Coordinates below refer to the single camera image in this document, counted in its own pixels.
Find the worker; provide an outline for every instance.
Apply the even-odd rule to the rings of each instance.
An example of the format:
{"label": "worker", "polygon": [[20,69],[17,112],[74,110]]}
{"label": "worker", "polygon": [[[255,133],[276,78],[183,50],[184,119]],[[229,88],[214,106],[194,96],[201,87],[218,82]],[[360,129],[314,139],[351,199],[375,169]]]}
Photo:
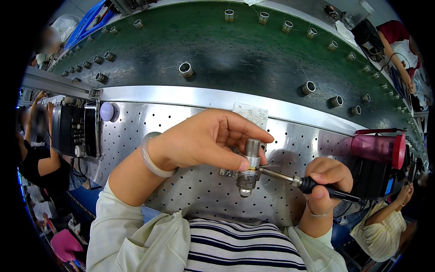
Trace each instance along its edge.
{"label": "worker", "polygon": [[374,206],[350,232],[362,250],[376,262],[385,262],[410,240],[417,221],[406,225],[400,210],[409,202],[414,186],[406,185],[391,204]]}
{"label": "worker", "polygon": [[[30,119],[38,100],[46,96],[43,91],[38,94],[30,109]],[[50,135],[53,107],[54,105],[51,102],[47,104]],[[32,148],[29,145],[31,129],[31,123],[29,123],[26,126],[24,139],[18,132],[16,133],[18,142],[17,154],[19,155],[17,164],[20,173],[29,182],[41,188],[54,191],[75,190],[82,184],[85,184],[84,187],[90,188],[89,179],[83,177],[77,170],[71,167],[68,162],[60,158],[59,154],[51,146],[51,138],[49,150],[45,148]]]}
{"label": "worker", "polygon": [[413,94],[415,86],[411,79],[415,70],[421,65],[417,44],[399,21],[388,21],[377,26],[376,29],[384,44],[384,52],[388,61],[391,59],[391,62],[399,70],[403,84]]}
{"label": "worker", "polygon": [[[87,270],[347,271],[343,257],[331,245],[332,213],[340,200],[329,198],[322,185],[307,195],[298,228],[286,227],[284,233],[267,222],[187,221],[182,211],[161,213],[144,224],[141,206],[177,167],[209,164],[248,170],[249,162],[228,148],[237,146],[243,152],[247,138],[274,140],[237,113],[217,109],[198,113],[149,140],[145,136],[143,147],[112,171],[99,194]],[[259,156],[260,164],[267,164],[261,148]],[[315,158],[305,174],[319,184],[352,189],[349,169],[334,159]]]}

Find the bracelet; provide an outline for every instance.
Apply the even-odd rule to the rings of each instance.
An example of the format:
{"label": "bracelet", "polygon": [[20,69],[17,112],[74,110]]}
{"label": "bracelet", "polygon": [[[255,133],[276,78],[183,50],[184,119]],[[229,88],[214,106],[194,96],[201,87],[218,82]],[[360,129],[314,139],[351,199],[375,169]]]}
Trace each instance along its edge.
{"label": "bracelet", "polygon": [[150,159],[150,156],[148,155],[148,141],[151,138],[154,138],[160,134],[161,134],[160,132],[150,132],[147,135],[145,135],[145,137],[141,143],[142,159],[144,160],[144,163],[146,164],[148,169],[151,172],[153,172],[155,175],[162,177],[162,178],[168,178],[168,177],[172,177],[173,175],[175,175],[178,168],[176,168],[172,171],[163,171],[152,162],[152,160]]}
{"label": "bracelet", "polygon": [[307,211],[308,211],[308,213],[312,216],[312,217],[324,217],[325,215],[327,215],[329,212],[327,212],[327,213],[325,213],[325,214],[322,214],[322,215],[315,215],[314,213],[312,213],[311,211],[310,211],[310,206],[308,206],[308,200],[307,200],[307,203],[305,204],[306,206],[307,206]]}

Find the striped shirt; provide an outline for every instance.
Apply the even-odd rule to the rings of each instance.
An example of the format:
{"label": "striped shirt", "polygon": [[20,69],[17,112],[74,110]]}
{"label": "striped shirt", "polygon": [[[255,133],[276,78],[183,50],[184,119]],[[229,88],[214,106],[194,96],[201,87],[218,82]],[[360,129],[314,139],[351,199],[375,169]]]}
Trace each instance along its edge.
{"label": "striped shirt", "polygon": [[277,226],[194,219],[184,271],[306,271],[290,239]]}

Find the black shirt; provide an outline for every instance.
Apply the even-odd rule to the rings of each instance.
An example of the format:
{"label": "black shirt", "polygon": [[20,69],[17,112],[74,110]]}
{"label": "black shirt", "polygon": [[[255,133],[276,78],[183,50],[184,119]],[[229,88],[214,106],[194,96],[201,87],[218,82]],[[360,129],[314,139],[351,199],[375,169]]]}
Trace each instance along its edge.
{"label": "black shirt", "polygon": [[66,191],[70,186],[70,165],[60,158],[60,167],[47,175],[40,176],[38,161],[50,158],[50,150],[46,148],[33,148],[24,140],[27,156],[21,164],[20,173],[31,183],[45,189]]}

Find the perforated metal panel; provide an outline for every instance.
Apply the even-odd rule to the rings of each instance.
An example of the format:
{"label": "perforated metal panel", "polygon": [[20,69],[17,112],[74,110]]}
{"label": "perforated metal panel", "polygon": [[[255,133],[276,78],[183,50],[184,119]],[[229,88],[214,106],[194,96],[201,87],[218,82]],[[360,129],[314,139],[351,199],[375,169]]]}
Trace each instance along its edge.
{"label": "perforated metal panel", "polygon": [[[102,157],[87,161],[90,178],[100,185],[105,185],[114,167],[140,145],[148,132],[164,132],[204,110],[164,104],[113,104],[117,108],[115,122],[100,125]],[[273,168],[276,171],[303,177],[306,164],[318,156],[336,158],[348,167],[355,161],[350,155],[351,137],[275,119],[268,120],[267,130],[275,142],[267,145],[265,154],[271,165],[278,166]],[[252,195],[241,198],[235,178],[218,173],[219,168],[209,165],[181,168],[153,192],[145,205],[169,214],[182,210],[187,218],[268,221],[278,226],[299,222],[306,200],[296,187],[262,175]],[[346,214],[360,208],[352,206],[355,208]],[[348,203],[338,206],[334,214],[341,214],[347,207]]]}

